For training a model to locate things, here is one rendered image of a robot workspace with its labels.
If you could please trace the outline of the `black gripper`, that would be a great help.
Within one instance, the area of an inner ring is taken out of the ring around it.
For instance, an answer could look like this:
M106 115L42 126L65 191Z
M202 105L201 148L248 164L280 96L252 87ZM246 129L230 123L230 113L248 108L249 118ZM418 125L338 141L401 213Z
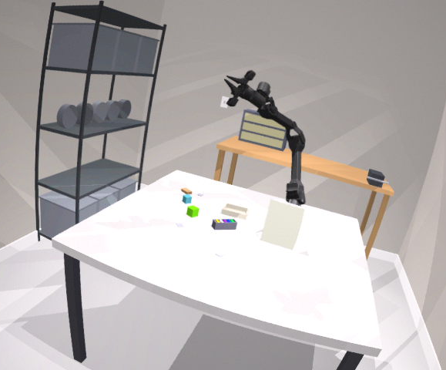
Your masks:
M231 76L226 76L227 78L230 78L234 82L241 84L240 88L236 88L234 84L232 84L227 79L224 79L225 82L228 84L228 86L231 88L231 91L232 91L231 95L233 95L233 98L229 98L228 102L226 102L226 104L228 106L235 106L236 103L238 102L238 98L237 98L238 96L242 96L243 98L248 100L250 103L257 97L258 92L256 90L253 90L252 88L250 88L250 86L247 85L248 81L253 80L255 75L256 75L256 73L254 71L250 70L250 71L247 71L246 75L244 75L244 78L242 78L242 79L233 78Z

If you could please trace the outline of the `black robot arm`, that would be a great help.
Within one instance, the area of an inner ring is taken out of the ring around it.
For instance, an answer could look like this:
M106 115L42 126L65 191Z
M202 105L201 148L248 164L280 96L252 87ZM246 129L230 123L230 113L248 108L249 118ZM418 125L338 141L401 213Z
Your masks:
M252 101L252 104L258 108L257 112L260 113L261 117L271 119L286 129L289 148L292 151L291 181L286 185L286 202L301 207L301 204L306 203L304 186L301 182L302 151L306 139L303 131L294 121L278 112L273 97L269 97L270 92L269 83L259 82L257 97ZM268 102L269 104L266 104ZM290 136L290 130L294 130L298 135Z

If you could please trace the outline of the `light blue block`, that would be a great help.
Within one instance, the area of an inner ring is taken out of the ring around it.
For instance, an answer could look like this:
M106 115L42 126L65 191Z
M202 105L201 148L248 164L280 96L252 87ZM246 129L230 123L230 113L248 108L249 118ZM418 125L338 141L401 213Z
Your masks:
M192 197L189 194L183 195L182 202L184 204L191 204L191 201L192 201Z

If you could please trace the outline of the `lime green cube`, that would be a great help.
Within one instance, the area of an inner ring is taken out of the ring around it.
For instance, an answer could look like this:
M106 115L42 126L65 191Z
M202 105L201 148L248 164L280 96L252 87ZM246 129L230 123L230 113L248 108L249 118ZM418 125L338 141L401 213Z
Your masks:
M186 209L186 215L193 218L193 217L198 217L198 213L199 213L199 208L195 207L195 206L189 206Z

